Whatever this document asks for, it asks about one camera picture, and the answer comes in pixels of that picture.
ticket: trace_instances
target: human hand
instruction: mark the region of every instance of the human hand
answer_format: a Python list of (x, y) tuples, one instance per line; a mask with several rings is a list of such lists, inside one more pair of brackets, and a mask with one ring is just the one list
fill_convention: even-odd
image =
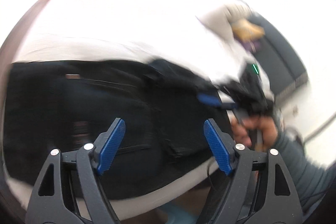
[(249, 117), (243, 120), (243, 124), (239, 124), (238, 120), (234, 117), (231, 120), (231, 128), (236, 143), (242, 143), (247, 147), (252, 145), (251, 139), (247, 133), (250, 129), (261, 130), (264, 150), (270, 149), (278, 137), (278, 130), (271, 117)]

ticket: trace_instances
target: yellow cloth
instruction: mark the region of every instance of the yellow cloth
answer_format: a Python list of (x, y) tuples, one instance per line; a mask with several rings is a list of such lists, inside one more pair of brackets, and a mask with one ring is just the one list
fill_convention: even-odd
[(265, 35), (262, 27), (252, 24), (246, 19), (240, 19), (232, 24), (232, 31), (242, 42), (250, 42)]

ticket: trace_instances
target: person's arm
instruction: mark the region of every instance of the person's arm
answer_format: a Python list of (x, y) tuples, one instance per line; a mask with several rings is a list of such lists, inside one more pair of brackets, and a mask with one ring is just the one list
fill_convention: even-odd
[(263, 134), (264, 148), (279, 151), (293, 179), (303, 212), (324, 196), (336, 176), (336, 168), (327, 170), (310, 163), (297, 143), (292, 142), (283, 132), (278, 132), (270, 117), (252, 117), (244, 120), (244, 126), (236, 119), (231, 121), (236, 142), (251, 146), (248, 129), (260, 129)]

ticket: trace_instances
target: silver screw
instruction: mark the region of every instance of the silver screw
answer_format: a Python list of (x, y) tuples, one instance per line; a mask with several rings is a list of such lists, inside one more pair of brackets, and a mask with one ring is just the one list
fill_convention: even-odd
[(91, 150), (93, 147), (94, 147), (93, 143), (87, 143), (86, 145), (84, 145), (85, 150)]
[(50, 152), (50, 154), (51, 154), (52, 156), (56, 156), (58, 153), (59, 153), (59, 150), (58, 150), (58, 149), (53, 149), (53, 150)]
[(279, 154), (278, 150), (272, 148), (270, 151), (269, 151), (272, 155), (276, 156)]
[(241, 143), (237, 143), (236, 146), (235, 146), (238, 150), (244, 150), (245, 149), (245, 146)]

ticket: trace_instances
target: gray sleeve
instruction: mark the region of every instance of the gray sleeve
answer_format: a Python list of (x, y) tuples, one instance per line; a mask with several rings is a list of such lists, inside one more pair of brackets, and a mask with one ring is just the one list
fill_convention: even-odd
[(336, 176), (336, 168), (326, 170), (310, 163), (299, 145), (292, 142), (283, 132), (279, 132), (273, 148), (280, 152), (293, 179), (302, 210), (306, 212), (324, 196), (323, 192), (327, 190)]

